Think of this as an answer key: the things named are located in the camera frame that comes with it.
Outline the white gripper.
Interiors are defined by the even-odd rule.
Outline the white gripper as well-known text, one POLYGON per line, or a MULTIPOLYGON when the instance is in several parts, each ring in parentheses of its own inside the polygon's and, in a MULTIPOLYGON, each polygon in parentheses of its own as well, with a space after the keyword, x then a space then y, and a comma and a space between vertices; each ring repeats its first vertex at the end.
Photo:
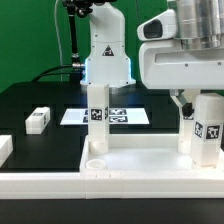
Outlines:
POLYGON ((183 120, 192 120, 194 114, 194 91, 189 89, 224 89, 223 47, 183 50, 177 40, 149 41, 140 47, 139 66, 148 89, 171 89, 183 120))

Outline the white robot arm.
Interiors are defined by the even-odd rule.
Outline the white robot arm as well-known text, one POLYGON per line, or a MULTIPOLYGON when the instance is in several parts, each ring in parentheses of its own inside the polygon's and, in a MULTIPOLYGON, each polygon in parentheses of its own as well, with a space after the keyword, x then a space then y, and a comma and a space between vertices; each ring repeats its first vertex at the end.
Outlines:
MULTIPOLYGON (((224 0, 167 0, 167 5, 137 28, 140 77, 150 90, 168 90, 189 116, 201 91, 224 89, 224 0)), ((123 14, 109 3, 92 9, 91 52, 81 83, 133 84, 123 14)))

